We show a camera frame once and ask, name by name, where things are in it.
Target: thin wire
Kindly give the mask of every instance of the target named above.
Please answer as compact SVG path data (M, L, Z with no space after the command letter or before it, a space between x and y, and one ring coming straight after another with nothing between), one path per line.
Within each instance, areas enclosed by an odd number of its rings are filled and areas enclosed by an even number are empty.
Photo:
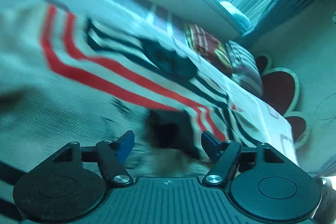
M323 101L321 101L318 104L318 106L316 107L315 113L316 113L316 117L317 117L318 120L320 120L320 121L328 121L328 120L331 120L331 119L333 119L333 118L336 117L336 114L334 116L330 117L330 118L327 118L327 119L320 119L319 116L318 116L319 107L322 105L322 103L325 102L326 100L328 100L330 97L332 97L335 94L336 94L336 92L334 92L333 94L329 95L327 98L325 98Z

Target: white bed sheet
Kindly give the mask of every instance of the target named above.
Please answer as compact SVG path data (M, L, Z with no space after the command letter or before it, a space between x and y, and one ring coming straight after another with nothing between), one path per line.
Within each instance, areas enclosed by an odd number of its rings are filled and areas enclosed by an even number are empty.
M35 0L0 0L0 9L26 5ZM63 6L77 14L84 14L105 24L123 29L136 36L146 36L159 40L166 48L173 47L183 53L197 65L199 71L216 82L230 97L231 106L235 106L246 120L253 123L260 134L259 140L271 144L278 151L297 164L295 148L289 123L273 108L239 87L224 76L210 63L189 49L186 45L173 42L171 37L153 28L146 21L112 0L47 0Z

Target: patterned pillow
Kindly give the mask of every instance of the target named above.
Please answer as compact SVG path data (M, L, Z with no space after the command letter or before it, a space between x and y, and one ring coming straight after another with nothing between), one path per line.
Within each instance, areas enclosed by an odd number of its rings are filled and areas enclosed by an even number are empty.
M187 24L186 38L189 47L227 76L232 75L232 66L226 48L211 33L194 23Z
M252 54L231 40L226 43L226 49L232 64L233 73L239 79L239 85L260 98L263 94L263 83Z

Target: silver bolt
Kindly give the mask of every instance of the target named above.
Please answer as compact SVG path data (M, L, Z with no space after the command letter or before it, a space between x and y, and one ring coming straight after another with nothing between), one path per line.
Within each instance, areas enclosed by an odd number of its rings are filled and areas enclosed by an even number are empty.
M209 175L205 178L205 180L210 183L219 183L222 181L222 178L218 175Z
M113 178L113 180L116 182L116 183L127 183L129 182L131 179L129 176L127 175L117 175Z

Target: bed sheet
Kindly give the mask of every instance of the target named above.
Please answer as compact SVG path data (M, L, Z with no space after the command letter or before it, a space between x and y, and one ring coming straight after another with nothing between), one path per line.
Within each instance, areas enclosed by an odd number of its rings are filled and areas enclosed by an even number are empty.
M30 1L36 0L0 0L0 9L26 5ZM260 135L259 140L270 143L297 164L289 123L265 102L243 90L210 63L199 58L185 44L155 29L140 16L112 0L47 1L69 9L74 13L84 14L104 24L125 30L131 35L157 40L163 47L174 49L181 56L188 56L201 73L211 78L221 89L228 93L231 109L242 119L245 119L246 124L251 123L254 125L255 130Z

